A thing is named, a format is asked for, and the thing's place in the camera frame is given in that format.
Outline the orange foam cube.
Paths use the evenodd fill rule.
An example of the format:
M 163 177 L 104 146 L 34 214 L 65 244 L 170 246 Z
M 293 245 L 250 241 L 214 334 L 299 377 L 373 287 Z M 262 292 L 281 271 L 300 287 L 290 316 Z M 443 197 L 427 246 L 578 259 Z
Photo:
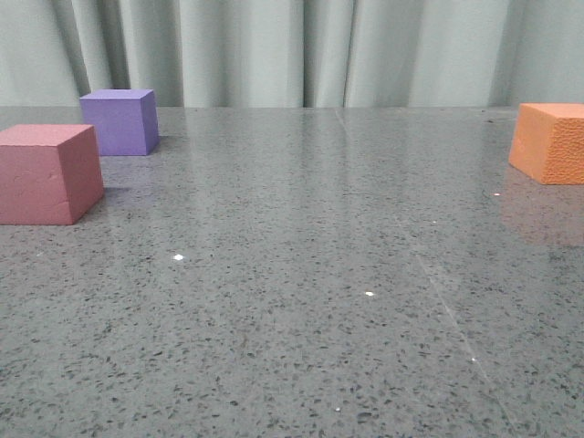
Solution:
M 582 184 L 583 105 L 520 104 L 508 160 L 542 184 Z

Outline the purple foam cube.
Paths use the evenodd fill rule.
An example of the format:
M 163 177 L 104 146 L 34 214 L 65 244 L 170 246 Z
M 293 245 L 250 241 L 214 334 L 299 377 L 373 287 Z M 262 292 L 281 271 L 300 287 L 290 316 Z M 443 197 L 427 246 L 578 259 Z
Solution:
M 84 122 L 95 127 L 101 156 L 145 156 L 158 145 L 153 89 L 100 89 L 79 101 Z

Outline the pale green curtain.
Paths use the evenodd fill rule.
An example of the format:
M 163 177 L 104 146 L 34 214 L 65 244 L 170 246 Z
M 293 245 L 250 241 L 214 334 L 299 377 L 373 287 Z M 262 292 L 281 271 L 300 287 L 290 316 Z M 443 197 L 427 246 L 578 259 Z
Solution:
M 583 99 L 580 1 L 4 1 L 1 102 L 162 106 Z

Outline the red foam cube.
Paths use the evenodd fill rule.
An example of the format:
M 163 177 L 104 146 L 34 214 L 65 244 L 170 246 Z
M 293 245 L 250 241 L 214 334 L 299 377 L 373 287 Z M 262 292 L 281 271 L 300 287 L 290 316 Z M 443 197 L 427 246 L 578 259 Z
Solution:
M 18 124 L 1 132 L 2 224 L 74 224 L 103 194 L 93 126 Z

